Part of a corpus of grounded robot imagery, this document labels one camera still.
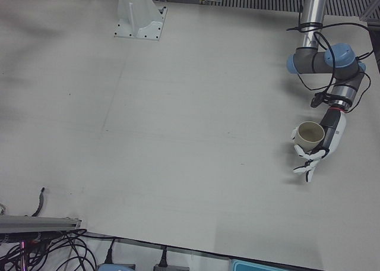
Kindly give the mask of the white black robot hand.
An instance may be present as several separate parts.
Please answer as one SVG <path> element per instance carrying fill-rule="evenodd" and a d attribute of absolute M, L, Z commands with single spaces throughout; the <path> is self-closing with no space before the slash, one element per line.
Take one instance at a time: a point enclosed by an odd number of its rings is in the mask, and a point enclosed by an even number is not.
<path fill-rule="evenodd" d="M 298 125 L 291 139 L 294 150 L 305 160 L 293 172 L 304 174 L 306 182 L 311 182 L 320 161 L 334 153 L 346 128 L 346 113 L 340 108 L 329 108 L 320 123 L 307 121 Z"/>

